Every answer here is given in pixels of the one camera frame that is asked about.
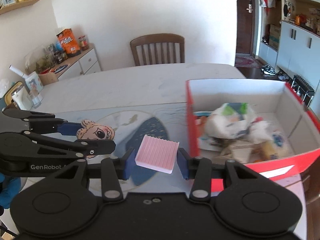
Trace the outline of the blue gloved hand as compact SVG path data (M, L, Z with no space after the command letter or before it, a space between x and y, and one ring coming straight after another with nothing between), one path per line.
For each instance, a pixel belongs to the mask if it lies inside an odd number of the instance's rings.
M1 207L8 209L13 198L21 189L21 179L19 177L5 176L1 173Z

